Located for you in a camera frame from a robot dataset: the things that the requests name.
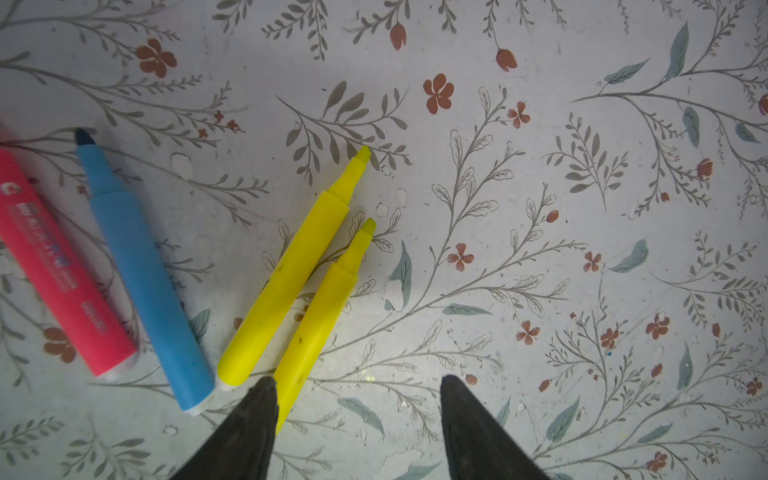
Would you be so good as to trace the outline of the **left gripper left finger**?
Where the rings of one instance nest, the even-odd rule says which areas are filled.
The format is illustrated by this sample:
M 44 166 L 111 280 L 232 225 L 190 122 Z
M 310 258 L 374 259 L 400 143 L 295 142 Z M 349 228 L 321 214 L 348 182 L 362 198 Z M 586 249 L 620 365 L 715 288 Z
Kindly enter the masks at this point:
M 173 480 L 265 479 L 278 413 L 276 382 L 263 377 Z

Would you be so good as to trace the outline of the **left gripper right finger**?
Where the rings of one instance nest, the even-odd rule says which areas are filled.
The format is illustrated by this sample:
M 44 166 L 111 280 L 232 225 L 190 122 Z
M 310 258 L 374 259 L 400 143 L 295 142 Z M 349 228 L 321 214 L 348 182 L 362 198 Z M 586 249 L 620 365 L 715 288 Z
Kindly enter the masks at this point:
M 548 479 L 460 378 L 442 379 L 440 400 L 452 479 Z

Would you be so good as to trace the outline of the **yellow highlighter pen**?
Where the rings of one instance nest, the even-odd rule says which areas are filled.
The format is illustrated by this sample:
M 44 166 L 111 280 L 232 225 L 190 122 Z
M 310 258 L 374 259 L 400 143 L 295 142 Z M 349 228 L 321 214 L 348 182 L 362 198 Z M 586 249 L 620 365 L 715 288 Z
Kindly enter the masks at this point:
M 362 147 L 339 179 L 315 201 L 222 354 L 216 369 L 218 387 L 231 391 L 251 375 L 348 215 L 370 157 L 370 149 Z
M 330 266 L 277 366 L 273 375 L 277 389 L 277 431 L 282 429 L 356 287 L 358 272 L 375 230 L 376 222 L 366 219 L 346 251 Z

